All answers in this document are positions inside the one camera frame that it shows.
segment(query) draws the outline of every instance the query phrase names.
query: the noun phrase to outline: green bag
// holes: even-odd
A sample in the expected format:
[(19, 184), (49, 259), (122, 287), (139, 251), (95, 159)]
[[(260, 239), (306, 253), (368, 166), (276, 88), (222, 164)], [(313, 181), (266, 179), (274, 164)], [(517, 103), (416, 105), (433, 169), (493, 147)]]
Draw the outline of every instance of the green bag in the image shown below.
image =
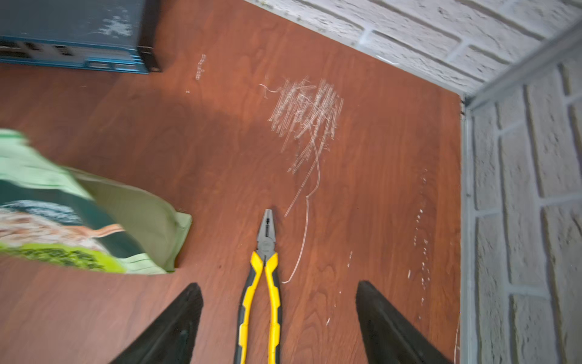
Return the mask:
[(159, 197), (59, 167), (20, 133), (0, 129), (0, 253), (160, 274), (174, 269), (190, 224), (189, 215)]

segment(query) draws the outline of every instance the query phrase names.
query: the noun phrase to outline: pliers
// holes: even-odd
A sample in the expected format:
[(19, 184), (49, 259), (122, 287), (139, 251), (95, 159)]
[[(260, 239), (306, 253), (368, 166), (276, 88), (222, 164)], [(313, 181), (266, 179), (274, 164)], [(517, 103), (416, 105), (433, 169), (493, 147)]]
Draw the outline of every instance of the pliers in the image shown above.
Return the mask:
[(265, 269), (269, 298), (271, 300), (271, 326), (269, 328), (269, 364), (279, 364), (281, 359), (281, 325), (283, 323), (281, 293), (277, 266), (279, 256), (275, 252), (275, 225), (273, 211), (265, 210), (261, 228), (257, 235), (257, 250), (251, 255), (251, 269), (240, 297), (239, 317), (236, 332), (235, 364), (244, 364), (249, 338), (249, 313), (261, 272)]

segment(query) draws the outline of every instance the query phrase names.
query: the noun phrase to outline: pliers jaw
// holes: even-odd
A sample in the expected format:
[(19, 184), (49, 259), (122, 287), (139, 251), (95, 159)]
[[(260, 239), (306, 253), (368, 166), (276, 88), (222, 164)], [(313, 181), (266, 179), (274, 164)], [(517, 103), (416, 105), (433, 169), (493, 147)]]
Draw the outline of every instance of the pliers jaw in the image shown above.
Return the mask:
[(275, 254), (275, 224), (273, 211), (269, 209), (265, 210), (261, 227), (258, 231), (257, 254), (261, 258), (263, 266)]

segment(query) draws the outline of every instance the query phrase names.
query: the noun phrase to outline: brown wood floor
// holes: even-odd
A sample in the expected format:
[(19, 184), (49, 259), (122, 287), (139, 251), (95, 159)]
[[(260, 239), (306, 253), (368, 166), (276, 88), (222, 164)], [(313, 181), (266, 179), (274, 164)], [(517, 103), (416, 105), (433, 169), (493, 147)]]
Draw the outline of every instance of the brown wood floor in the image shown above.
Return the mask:
[[(265, 208), (274, 208), (283, 280), (305, 222), (304, 197), (283, 218), (304, 174), (287, 173), (293, 151), (279, 152), (267, 121), (278, 96), (265, 100), (258, 84), (275, 89), (306, 76), (334, 84), (345, 103), (310, 199), (303, 259), (282, 287), (282, 363), (366, 362), (354, 301), (360, 280), (452, 359), (459, 97), (242, 0), (165, 1), (157, 36), (159, 74), (0, 65), (1, 127), (21, 130), (59, 164), (149, 190), (194, 219), (178, 270), (165, 276), (0, 257), (0, 362), (108, 362), (192, 281), (205, 301), (193, 362), (231, 362)], [(263, 278), (250, 363), (267, 361), (268, 312)]]

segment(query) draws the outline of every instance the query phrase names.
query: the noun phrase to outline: blue toolbox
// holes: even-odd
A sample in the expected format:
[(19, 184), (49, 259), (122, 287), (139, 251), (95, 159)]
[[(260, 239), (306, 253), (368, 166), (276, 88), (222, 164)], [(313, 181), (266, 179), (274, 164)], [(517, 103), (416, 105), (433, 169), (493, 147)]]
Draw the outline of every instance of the blue toolbox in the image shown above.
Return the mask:
[(160, 72), (159, 0), (0, 1), (0, 62)]

